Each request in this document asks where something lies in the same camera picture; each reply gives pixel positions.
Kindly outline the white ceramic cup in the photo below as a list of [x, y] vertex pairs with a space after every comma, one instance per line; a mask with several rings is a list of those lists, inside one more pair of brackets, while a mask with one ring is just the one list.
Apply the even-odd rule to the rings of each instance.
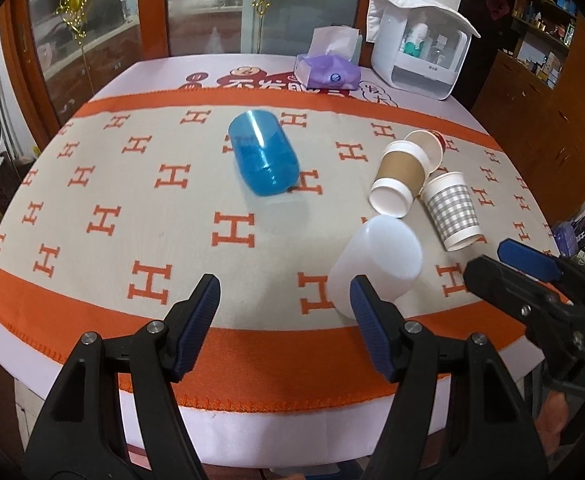
[[422, 266], [422, 248], [414, 231], [404, 221], [381, 214], [365, 222], [335, 260], [327, 278], [327, 297], [335, 310], [354, 320], [350, 284], [356, 275], [365, 275], [381, 299], [394, 301], [413, 287]]

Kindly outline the grey checked paper cup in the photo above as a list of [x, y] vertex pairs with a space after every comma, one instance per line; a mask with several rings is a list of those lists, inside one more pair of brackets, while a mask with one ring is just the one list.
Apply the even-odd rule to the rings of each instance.
[[466, 248], [483, 235], [470, 190], [461, 172], [445, 172], [429, 180], [420, 198], [448, 252]]

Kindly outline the red paper cup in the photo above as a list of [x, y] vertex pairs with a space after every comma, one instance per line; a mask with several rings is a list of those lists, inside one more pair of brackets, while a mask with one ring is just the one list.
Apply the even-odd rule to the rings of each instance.
[[405, 136], [405, 140], [413, 142], [419, 146], [427, 155], [428, 174], [437, 171], [443, 162], [445, 153], [444, 140], [441, 133], [437, 130], [417, 129]]

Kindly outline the brown sleeve paper cup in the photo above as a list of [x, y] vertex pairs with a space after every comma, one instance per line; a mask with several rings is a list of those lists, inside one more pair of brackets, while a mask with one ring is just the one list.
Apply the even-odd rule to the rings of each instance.
[[437, 167], [419, 144], [410, 140], [391, 142], [369, 190], [370, 206], [378, 214], [405, 217]]

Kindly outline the blue plastic cup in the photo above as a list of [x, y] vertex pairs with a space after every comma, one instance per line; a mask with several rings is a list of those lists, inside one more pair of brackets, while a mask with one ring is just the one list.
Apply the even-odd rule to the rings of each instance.
[[257, 196], [272, 196], [292, 188], [300, 164], [292, 145], [268, 110], [247, 110], [228, 127], [239, 174]]

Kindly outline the wooden shelf with items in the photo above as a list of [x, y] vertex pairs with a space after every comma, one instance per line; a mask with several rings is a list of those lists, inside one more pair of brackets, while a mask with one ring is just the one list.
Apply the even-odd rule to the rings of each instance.
[[513, 0], [509, 23], [472, 113], [556, 224], [585, 205], [585, 17], [571, 0]]

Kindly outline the white storage box with bottles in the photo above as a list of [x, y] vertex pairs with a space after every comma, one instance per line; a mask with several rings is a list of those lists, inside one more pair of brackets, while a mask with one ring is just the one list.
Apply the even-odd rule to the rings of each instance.
[[471, 40], [480, 32], [437, 0], [369, 0], [370, 63], [389, 86], [439, 101], [457, 83]]

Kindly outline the purple tissue pack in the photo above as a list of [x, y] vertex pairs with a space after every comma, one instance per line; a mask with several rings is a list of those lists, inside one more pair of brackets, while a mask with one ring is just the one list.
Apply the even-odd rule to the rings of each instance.
[[356, 61], [358, 30], [347, 26], [315, 28], [309, 51], [295, 58], [293, 73], [309, 90], [356, 90], [361, 69]]

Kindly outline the wooden glass door cabinet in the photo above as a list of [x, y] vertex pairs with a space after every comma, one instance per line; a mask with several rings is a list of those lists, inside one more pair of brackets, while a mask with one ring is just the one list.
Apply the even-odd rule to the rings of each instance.
[[45, 145], [140, 61], [192, 54], [296, 55], [315, 29], [363, 28], [368, 0], [6, 0], [0, 37], [31, 136]]

